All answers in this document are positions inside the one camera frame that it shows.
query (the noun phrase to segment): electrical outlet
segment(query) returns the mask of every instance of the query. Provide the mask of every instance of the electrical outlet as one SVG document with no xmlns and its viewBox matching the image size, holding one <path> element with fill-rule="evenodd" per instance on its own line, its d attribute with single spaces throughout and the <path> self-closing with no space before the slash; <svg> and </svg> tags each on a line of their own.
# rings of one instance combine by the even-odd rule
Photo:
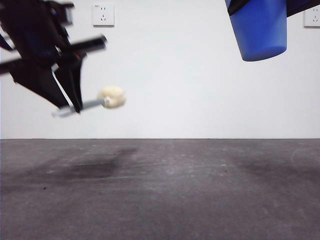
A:
<svg viewBox="0 0 320 240">
<path fill-rule="evenodd" d="M 305 27 L 320 27 L 320 5 L 304 11 Z"/>
<path fill-rule="evenodd" d="M 93 26 L 114 26 L 115 6 L 113 4 L 97 3 L 92 6 Z"/>
</svg>

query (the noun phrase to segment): white wall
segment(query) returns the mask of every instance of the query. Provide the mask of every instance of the white wall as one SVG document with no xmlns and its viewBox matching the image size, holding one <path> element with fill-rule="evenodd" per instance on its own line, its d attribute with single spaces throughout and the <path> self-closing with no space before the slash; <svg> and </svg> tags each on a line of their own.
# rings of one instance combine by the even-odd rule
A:
<svg viewBox="0 0 320 240">
<path fill-rule="evenodd" d="M 127 105 L 70 118 L 1 76 L 2 138 L 319 138 L 320 29 L 288 19 L 288 50 L 244 62 L 224 0 L 115 0 L 115 28 L 93 28 L 75 0 L 71 41 L 103 33 L 82 71 L 83 99 L 122 86 Z M 3 52 L 2 61 L 12 58 Z"/>
</svg>

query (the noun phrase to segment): blue plastic cup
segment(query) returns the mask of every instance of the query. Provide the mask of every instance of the blue plastic cup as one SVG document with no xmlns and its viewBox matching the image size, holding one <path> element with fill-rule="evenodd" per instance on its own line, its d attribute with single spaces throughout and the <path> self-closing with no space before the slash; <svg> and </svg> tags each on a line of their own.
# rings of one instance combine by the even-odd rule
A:
<svg viewBox="0 0 320 240">
<path fill-rule="evenodd" d="M 230 0 L 225 0 L 227 7 Z M 231 17 L 242 59 L 253 62 L 287 50 L 286 0 L 250 0 Z"/>
</svg>

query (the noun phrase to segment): gray floor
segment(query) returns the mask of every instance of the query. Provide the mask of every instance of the gray floor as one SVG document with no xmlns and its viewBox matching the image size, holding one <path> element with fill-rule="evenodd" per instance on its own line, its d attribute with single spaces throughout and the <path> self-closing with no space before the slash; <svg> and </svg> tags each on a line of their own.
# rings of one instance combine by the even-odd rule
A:
<svg viewBox="0 0 320 240">
<path fill-rule="evenodd" d="M 3 140 L 3 240 L 320 240 L 320 140 Z"/>
</svg>

